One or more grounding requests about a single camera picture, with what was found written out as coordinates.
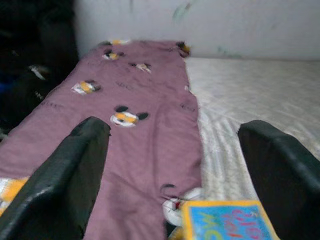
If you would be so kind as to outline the colourful children's board book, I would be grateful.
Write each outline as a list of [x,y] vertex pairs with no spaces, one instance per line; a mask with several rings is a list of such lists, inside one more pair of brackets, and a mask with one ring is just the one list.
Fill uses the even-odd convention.
[[258,200],[189,200],[181,214],[185,240],[280,240]]

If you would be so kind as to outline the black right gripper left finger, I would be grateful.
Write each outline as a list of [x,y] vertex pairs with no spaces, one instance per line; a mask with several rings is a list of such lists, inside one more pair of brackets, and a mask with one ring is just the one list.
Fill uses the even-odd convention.
[[0,216],[0,240],[83,240],[104,172],[110,126],[79,123]]

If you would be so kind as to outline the black backpack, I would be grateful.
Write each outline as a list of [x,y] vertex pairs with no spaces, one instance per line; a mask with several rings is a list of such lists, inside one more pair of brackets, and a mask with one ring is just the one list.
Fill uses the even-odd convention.
[[41,80],[28,66],[0,63],[0,141],[17,127],[60,83],[47,68]]

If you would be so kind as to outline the dark tall cabinet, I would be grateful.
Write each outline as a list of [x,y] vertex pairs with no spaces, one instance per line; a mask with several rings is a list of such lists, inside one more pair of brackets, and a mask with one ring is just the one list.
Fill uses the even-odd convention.
[[49,12],[41,16],[38,33],[45,65],[59,84],[79,61],[73,15]]

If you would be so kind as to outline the pink cartoon mouse blanket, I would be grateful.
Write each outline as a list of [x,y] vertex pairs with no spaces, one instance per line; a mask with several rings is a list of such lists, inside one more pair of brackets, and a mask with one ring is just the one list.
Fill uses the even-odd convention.
[[165,240],[165,196],[201,186],[198,105],[174,41],[101,44],[0,143],[0,179],[20,179],[88,117],[110,126],[83,240]]

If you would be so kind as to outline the small white ribbon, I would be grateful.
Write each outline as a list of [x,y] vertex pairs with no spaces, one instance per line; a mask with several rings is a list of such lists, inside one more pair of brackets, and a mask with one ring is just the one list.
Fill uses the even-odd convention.
[[33,74],[41,79],[41,80],[46,80],[46,77],[45,77],[45,74],[48,73],[48,69],[45,67],[45,66],[41,66],[41,65],[37,65],[37,64],[34,64],[34,65],[30,65],[28,66],[28,69],[33,72]]

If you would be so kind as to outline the beige quilted mattress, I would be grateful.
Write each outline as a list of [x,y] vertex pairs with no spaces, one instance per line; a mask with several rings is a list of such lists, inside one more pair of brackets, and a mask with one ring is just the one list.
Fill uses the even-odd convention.
[[190,57],[208,200],[254,200],[238,138],[241,124],[262,120],[297,138],[320,160],[320,61]]

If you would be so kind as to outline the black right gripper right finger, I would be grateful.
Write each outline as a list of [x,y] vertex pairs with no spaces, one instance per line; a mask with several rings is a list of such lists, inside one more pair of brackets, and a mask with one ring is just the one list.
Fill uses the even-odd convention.
[[320,160],[268,122],[241,124],[238,138],[256,194],[281,240],[320,240]]

